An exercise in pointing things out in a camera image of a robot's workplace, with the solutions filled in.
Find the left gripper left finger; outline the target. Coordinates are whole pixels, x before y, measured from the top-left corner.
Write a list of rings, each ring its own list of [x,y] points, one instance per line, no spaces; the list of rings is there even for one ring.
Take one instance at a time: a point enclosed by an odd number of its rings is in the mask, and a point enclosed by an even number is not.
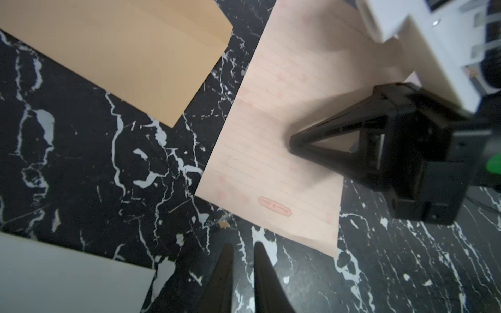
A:
[[[196,312],[225,313],[232,311],[233,272],[234,248],[227,243],[220,254]]]

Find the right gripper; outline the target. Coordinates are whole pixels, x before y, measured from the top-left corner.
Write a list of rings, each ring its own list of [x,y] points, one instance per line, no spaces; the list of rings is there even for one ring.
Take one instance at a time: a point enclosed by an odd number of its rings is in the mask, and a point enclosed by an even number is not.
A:
[[[500,191],[500,93],[468,113],[412,83],[374,86],[372,96],[291,135],[289,148],[349,179],[389,175],[384,196],[393,218],[450,225],[469,187]]]

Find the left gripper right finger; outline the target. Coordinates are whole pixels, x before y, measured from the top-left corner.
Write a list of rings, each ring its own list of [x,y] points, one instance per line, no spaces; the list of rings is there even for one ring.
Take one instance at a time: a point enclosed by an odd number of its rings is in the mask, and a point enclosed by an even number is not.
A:
[[[294,312],[262,242],[254,244],[255,312]]]

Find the cream letter paper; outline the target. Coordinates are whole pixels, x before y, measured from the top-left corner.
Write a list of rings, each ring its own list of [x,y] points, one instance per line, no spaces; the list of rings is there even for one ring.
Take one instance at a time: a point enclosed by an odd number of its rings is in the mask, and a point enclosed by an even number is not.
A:
[[[277,1],[196,190],[203,200],[332,257],[343,176],[292,155],[292,134],[410,75],[346,1]]]

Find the white envelope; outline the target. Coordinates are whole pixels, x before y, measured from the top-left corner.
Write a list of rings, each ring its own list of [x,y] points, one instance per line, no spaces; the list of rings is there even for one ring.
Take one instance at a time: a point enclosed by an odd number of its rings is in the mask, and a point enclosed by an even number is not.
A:
[[[2,312],[139,312],[145,267],[1,234]]]

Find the brown kraft envelope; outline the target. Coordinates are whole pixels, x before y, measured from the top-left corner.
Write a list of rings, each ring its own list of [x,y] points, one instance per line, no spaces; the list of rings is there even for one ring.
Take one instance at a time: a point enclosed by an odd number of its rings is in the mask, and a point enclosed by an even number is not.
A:
[[[228,46],[215,1],[2,1],[1,29],[173,127]]]

